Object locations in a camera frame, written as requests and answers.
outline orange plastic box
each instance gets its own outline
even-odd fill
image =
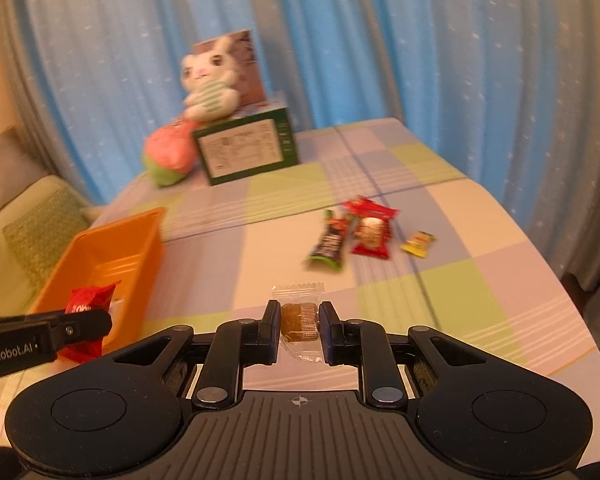
[[[111,301],[113,327],[104,353],[138,340],[144,311],[164,249],[160,221],[165,208],[77,234],[40,292],[32,313],[64,310],[74,288],[105,286],[117,280]]]

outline snack bar wrapper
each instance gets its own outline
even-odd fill
[[[419,258],[426,258],[429,253],[429,246],[435,241],[436,237],[434,235],[430,235],[424,231],[417,231],[400,248]]]
[[[324,292],[322,283],[276,285],[271,297],[280,302],[280,341],[285,349],[302,361],[322,361],[318,332],[318,305]]]
[[[84,312],[85,310],[93,310],[94,308],[108,312],[113,291],[118,283],[120,282],[115,282],[107,286],[86,286],[85,288],[72,290],[71,298],[64,313],[73,314],[74,312]],[[65,346],[58,354],[79,364],[87,363],[97,357],[101,357],[102,339],[83,341]]]
[[[363,196],[345,202],[344,207],[359,219],[354,232],[358,243],[351,253],[388,259],[389,249],[386,243],[393,237],[391,220],[399,211]]]
[[[327,210],[327,227],[307,259],[310,262],[324,262],[333,269],[342,270],[342,246],[349,231],[349,221],[349,216],[338,218],[333,211]]]

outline plush toy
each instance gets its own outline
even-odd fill
[[[228,54],[233,40],[218,38],[214,47],[182,60],[182,85],[189,95],[184,99],[184,115],[191,121],[209,122],[231,115],[238,107],[240,93],[232,88],[238,82],[238,63]]]
[[[198,123],[181,116],[144,141],[142,163],[158,186],[172,186],[187,176],[198,159],[191,139]]]

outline brown candy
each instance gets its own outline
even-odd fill
[[[280,332],[289,342],[315,341],[317,312],[315,303],[285,303],[281,308]]]
[[[384,221],[371,216],[363,218],[360,220],[356,235],[360,243],[365,244],[369,249],[377,249],[383,242]]]

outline red candy wrapper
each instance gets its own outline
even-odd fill
[[[85,288],[76,288],[71,292],[71,299],[67,304],[64,313],[73,314],[74,312],[84,312],[99,308],[105,312],[109,311],[109,304],[113,297],[113,291],[120,282],[112,283],[107,286],[86,286]],[[102,355],[102,339],[96,341],[83,341],[65,346],[58,352],[62,357],[71,359],[76,363],[87,363]]]
[[[390,221],[399,211],[363,196],[345,202],[344,207],[360,219],[354,232],[359,242],[351,253],[388,259],[386,243],[393,237]]]

